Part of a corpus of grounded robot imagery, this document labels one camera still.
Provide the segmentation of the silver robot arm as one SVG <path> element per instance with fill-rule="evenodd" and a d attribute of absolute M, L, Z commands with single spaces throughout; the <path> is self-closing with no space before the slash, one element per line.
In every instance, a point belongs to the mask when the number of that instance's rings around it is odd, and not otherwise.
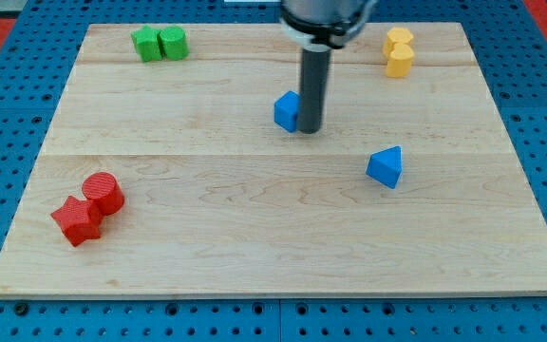
<path fill-rule="evenodd" d="M 323 52 L 343 48 L 360 34 L 378 0 L 281 0 L 280 23 L 302 48 Z"/>

